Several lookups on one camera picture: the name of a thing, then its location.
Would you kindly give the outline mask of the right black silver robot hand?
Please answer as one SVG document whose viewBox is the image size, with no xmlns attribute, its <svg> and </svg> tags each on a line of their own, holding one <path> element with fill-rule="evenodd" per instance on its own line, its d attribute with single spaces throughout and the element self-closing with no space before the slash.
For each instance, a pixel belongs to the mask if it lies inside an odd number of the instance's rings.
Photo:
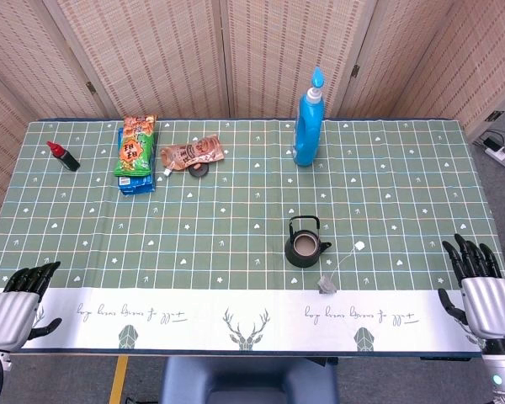
<svg viewBox="0 0 505 404">
<path fill-rule="evenodd" d="M 468 333 L 482 341 L 483 355 L 505 355 L 505 278 L 492 250 L 456 233 L 454 247 L 443 241 L 462 295 L 463 308 L 456 307 L 447 291 L 438 289 L 446 311 Z"/>
</svg>

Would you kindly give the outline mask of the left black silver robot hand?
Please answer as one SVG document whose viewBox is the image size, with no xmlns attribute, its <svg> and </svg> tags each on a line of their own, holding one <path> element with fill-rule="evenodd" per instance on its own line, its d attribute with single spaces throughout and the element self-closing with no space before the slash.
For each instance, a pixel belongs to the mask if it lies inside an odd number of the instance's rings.
<svg viewBox="0 0 505 404">
<path fill-rule="evenodd" d="M 0 293 L 0 351 L 16 352 L 26 342 L 54 332 L 60 317 L 45 327 L 35 327 L 39 304 L 60 262 L 22 268 L 13 273 Z"/>
</svg>

